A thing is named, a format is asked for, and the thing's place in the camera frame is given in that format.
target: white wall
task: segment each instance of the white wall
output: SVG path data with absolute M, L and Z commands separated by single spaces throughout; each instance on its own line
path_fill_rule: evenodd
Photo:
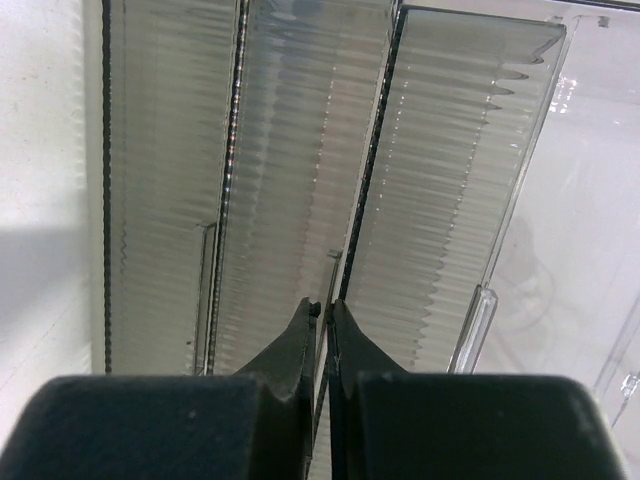
M 100 35 L 97 1 L 0 0 L 0 445 L 44 382 L 91 369 Z

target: transparent acrylic sheet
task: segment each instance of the transparent acrylic sheet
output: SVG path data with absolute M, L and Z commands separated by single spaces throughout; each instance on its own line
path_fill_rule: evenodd
M 606 0 L 410 0 L 411 5 L 442 8 L 465 13 L 502 15 L 527 20 L 552 21 L 569 25 L 581 15 L 622 19 L 631 11 L 640 11 L 638 0 L 616 2 L 610 8 L 603 6 Z
M 446 371 L 565 30 L 404 12 L 347 302 L 405 368 Z
M 497 306 L 496 293 L 478 285 L 453 351 L 450 373 L 473 373 Z
M 226 147 L 235 1 L 110 4 L 110 367 L 193 373 L 202 246 L 217 220 Z
M 613 420 L 640 369 L 640 15 L 598 13 L 578 19 L 509 224 L 478 371 L 573 377 Z M 638 402 L 614 428 L 636 475 Z
M 341 250 L 388 27 L 387 5 L 249 6 L 215 338 L 233 373 L 312 300 Z
M 104 317 L 100 4 L 0 10 L 1 450 L 42 385 L 100 373 Z

